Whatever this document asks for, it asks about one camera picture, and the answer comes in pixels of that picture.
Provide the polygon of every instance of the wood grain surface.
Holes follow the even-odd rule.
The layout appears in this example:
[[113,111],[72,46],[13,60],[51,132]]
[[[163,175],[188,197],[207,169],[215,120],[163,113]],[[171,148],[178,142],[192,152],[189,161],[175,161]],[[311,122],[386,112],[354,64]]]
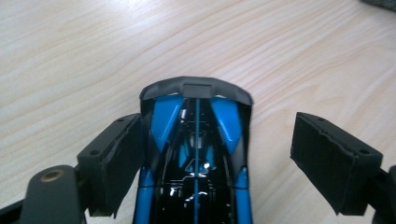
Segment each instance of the wood grain surface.
[[[396,13],[359,0],[0,1],[0,207],[35,173],[76,165],[155,81],[216,77],[255,100],[255,223],[371,223],[336,216],[290,159],[297,111],[324,117],[396,164]],[[118,218],[131,223],[133,185]]]

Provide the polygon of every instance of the blue stripe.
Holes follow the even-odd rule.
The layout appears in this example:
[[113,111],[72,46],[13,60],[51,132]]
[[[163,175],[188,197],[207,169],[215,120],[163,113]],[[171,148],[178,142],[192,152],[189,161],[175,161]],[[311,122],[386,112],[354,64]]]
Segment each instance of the blue stripe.
[[248,189],[236,189],[236,209],[238,211],[238,223],[250,224],[252,223],[250,197]]
[[242,134],[239,121],[238,104],[235,101],[215,97],[210,100],[216,119],[221,129],[221,136],[231,154],[238,144]]
[[154,187],[142,188],[137,190],[136,209],[134,210],[135,224],[149,223],[149,210]]
[[165,95],[157,97],[151,120],[151,133],[160,152],[175,124],[178,112],[183,105],[180,95]]
[[235,186],[236,210],[238,212],[238,223],[252,223],[250,196],[248,192],[248,168],[244,167],[239,172]]
[[148,224],[151,198],[154,191],[154,179],[148,165],[142,165],[137,190],[136,208],[134,210],[135,224]]
[[199,175],[199,115],[200,115],[200,99],[196,99],[195,106],[195,180],[194,180],[194,224],[198,224],[198,175]]

